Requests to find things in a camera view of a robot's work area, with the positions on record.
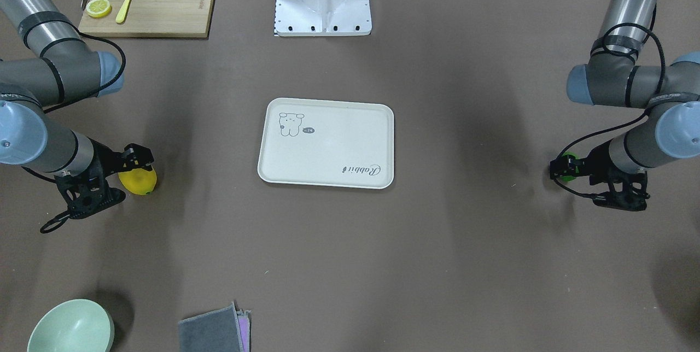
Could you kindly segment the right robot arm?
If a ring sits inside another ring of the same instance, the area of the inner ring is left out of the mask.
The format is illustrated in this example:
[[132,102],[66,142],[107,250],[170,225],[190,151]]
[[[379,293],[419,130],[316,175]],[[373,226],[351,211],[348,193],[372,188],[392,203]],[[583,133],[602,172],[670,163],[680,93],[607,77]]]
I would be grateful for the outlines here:
[[67,210],[52,224],[79,220],[121,203],[126,195],[108,177],[135,169],[151,171],[151,151],[130,144],[115,152],[70,128],[49,113],[86,98],[122,88],[126,56],[92,51],[87,35],[51,0],[1,0],[2,13],[35,57],[2,61],[2,163],[53,182]]

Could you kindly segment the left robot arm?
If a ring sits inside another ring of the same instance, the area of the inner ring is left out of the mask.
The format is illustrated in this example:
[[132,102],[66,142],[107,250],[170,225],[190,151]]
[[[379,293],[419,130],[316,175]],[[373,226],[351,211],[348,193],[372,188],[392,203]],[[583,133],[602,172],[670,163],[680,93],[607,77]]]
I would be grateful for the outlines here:
[[569,147],[550,162],[561,188],[579,177],[605,184],[602,193],[579,193],[598,207],[643,211],[650,169],[699,153],[698,53],[667,63],[652,32],[657,0],[611,0],[590,59],[568,74],[567,95],[587,105],[637,108],[628,131],[575,157]]

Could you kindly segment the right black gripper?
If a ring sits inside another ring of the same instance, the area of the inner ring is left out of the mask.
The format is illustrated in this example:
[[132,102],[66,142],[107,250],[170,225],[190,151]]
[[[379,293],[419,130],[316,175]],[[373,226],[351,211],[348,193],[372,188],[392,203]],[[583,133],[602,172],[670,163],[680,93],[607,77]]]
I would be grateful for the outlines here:
[[55,174],[67,203],[67,210],[56,219],[85,219],[123,202],[126,193],[110,187],[107,177],[135,169],[153,170],[153,162],[151,150],[142,145],[129,144],[122,152],[114,152],[95,140],[78,139],[72,162]]

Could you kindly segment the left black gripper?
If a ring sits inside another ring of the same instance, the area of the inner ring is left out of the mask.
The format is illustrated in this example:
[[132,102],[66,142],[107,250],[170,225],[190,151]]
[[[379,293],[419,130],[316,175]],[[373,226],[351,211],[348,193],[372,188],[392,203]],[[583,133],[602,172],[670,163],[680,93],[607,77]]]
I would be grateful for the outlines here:
[[643,211],[647,208],[647,173],[627,173],[618,168],[609,153],[610,141],[599,145],[579,160],[576,156],[559,156],[550,161],[551,180],[575,180],[588,176],[590,185],[605,183],[608,191],[595,193],[592,201],[598,207],[626,211]]

